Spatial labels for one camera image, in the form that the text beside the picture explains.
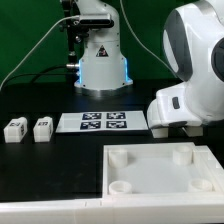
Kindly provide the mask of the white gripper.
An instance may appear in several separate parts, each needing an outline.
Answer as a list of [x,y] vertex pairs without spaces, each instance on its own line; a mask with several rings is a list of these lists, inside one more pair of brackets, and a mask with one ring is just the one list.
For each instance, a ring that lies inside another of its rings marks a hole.
[[164,127],[200,126],[202,120],[186,106],[184,83],[156,92],[156,98],[147,110],[151,129]]

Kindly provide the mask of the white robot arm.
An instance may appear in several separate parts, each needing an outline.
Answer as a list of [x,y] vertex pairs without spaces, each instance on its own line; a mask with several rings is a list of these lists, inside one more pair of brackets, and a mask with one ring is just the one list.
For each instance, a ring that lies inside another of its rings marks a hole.
[[[78,23],[90,27],[75,87],[101,95],[133,83],[120,50],[119,15],[100,0],[80,0]],[[224,120],[224,0],[175,8],[163,28],[165,64],[181,83],[156,92],[147,110],[152,129],[199,127]]]

